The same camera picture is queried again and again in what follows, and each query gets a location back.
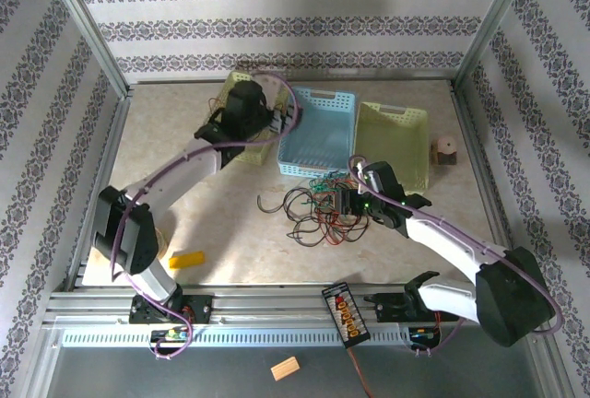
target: blue plastic basket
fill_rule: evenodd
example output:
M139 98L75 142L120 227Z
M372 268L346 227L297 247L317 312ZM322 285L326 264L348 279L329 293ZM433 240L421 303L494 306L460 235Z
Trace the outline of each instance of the blue plastic basket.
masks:
M280 141L280 173L316 178L346 171L354 147L354 94L301 87L293 90L303 116L297 129Z

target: marble surface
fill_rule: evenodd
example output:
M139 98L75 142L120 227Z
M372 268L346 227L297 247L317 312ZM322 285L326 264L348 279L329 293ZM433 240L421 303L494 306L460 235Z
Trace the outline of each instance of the marble surface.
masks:
M220 83L141 85L136 88L127 117L111 184L123 188L175 155L207 117L207 100ZM431 166L431 212L443 215L485 240L491 239L488 220L466 152L461 129L445 81L348 81L295 83L318 89L357 93L359 100L408 106L428 111L431 139L452 135L457 141L456 166ZM160 256L203 251L202 265L170 271L181 284L290 284L337 280L365 283L407 282L427 270L464 279L428 248L390 229L371 224L355 243L327 243L305 248L285 234L292 223L283 211L264 214L256 206L280 204L286 191L307 185L302 178L278 172L274 146L262 167L234 160L179 199L157 227L169 242ZM110 284L108 260L92 249L83 284Z

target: circuit board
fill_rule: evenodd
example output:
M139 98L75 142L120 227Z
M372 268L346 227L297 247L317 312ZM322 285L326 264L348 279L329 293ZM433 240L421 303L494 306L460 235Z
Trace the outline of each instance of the circuit board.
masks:
M371 338L348 284L333 285L324 289L322 295L346 349Z

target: tangled wires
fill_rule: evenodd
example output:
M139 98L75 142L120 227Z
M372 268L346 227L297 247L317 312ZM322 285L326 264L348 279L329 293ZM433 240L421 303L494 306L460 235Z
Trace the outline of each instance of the tangled wires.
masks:
M287 218L294 222L293 230L287 237L295 240L301 246L312 248L322 241L338 245L344 241L359 240L369 227L369 218L365 216L343 216L335 210L335 196L337 191L351 189L353 182L339 178L328 178L323 181L310 181L310 188L297 187L285 194L283 203L272 209L262 206L260 195L256 200L258 209L267 214L274 214L280 209L285 210ZM301 205L308 205L309 212L296 214L292 211L293 203L300 201ZM305 241L305 235L319 233L317 241Z

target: patterned wall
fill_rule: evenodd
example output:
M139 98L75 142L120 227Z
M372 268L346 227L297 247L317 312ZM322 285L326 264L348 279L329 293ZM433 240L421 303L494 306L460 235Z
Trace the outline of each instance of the patterned wall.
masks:
M452 77L492 0L85 1L135 83L235 68Z
M590 0L513 0L463 89L516 245L563 308L557 335L590 396Z
M62 0L0 0L0 397L64 280L117 97Z

